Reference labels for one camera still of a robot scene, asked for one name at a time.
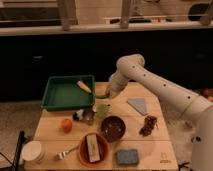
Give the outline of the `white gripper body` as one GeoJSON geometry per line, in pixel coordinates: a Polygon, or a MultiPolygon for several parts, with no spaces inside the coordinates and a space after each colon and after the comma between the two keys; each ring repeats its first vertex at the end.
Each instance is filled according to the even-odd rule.
{"type": "Polygon", "coordinates": [[[106,94],[109,99],[117,97],[124,89],[124,86],[117,82],[114,78],[109,79],[109,83],[106,87],[106,94]]]}

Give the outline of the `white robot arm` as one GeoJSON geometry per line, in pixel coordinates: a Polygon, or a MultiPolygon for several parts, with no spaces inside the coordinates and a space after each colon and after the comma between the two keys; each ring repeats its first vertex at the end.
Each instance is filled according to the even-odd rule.
{"type": "Polygon", "coordinates": [[[190,171],[213,171],[213,102],[144,68],[140,54],[120,57],[110,76],[106,93],[115,98],[130,80],[141,84],[189,119],[196,127],[190,171]]]}

